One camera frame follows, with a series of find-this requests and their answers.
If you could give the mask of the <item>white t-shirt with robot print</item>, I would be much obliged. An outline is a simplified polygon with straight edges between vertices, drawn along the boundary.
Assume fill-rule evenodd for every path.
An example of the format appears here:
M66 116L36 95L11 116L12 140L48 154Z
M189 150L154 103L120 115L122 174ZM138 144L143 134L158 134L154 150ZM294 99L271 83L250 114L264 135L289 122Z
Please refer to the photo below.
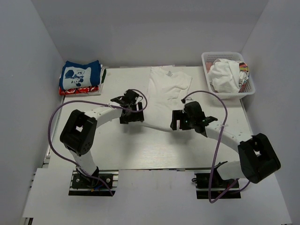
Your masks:
M173 111L182 109L181 100L188 94L192 80L182 71L152 67L146 94L148 105L143 111L144 121L137 125L172 132Z

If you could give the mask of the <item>white t-shirt with colourful print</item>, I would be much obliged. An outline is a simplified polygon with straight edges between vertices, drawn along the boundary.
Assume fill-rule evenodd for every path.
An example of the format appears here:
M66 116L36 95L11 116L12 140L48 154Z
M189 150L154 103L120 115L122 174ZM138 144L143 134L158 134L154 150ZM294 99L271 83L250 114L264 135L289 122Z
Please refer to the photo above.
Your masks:
M216 59L205 66L209 82L218 93L239 93L249 79L249 67L243 61Z

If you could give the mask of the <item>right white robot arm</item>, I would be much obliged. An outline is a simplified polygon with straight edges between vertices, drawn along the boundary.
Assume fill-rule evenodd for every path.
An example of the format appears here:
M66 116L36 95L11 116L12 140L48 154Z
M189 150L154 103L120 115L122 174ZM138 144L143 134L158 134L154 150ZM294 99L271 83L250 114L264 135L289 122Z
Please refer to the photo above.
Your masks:
M191 130L236 151L238 161L227 162L217 167L212 174L212 183L224 186L229 179L248 179L257 184L281 168L281 163L268 139L262 133L250 135L235 132L222 125L217 118L205 116L196 101L185 104L182 110L172 112L172 130Z

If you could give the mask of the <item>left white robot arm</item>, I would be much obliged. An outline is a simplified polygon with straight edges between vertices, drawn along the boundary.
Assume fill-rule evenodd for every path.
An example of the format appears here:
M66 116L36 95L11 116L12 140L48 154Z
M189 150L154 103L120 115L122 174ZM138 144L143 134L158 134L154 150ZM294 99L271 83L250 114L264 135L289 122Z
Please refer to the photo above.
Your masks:
M106 106L86 112L71 112L61 132L60 142L71 152L76 169L88 187L94 187L99 182L99 169L90 153L96 129L114 119L118 119L120 124L143 122L144 108L138 98L144 99L145 96L129 89L122 96L111 99Z

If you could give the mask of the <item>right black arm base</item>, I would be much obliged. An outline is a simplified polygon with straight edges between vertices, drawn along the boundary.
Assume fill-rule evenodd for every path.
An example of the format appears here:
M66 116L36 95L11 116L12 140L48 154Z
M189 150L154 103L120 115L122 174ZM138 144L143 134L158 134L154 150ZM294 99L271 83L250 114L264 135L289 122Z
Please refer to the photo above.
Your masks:
M208 199L208 187L209 187L210 173L196 173L192 179L192 183L196 187L197 199ZM223 180L220 175L215 172L212 178L211 185L211 198L214 200L220 194L223 193L232 183L234 179ZM237 182L228 192L226 192L221 199L240 199L241 194L238 192L240 189L239 183Z

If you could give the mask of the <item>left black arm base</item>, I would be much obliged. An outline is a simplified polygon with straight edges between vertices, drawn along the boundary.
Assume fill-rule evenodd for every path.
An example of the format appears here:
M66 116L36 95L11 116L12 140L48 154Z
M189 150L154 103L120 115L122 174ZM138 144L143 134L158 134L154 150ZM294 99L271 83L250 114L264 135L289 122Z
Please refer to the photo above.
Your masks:
M112 197L115 194L118 185L119 171L104 170L100 171L98 176L109 187L112 194L103 182L99 180L88 182L88 180L81 176L77 171L73 171L68 195Z

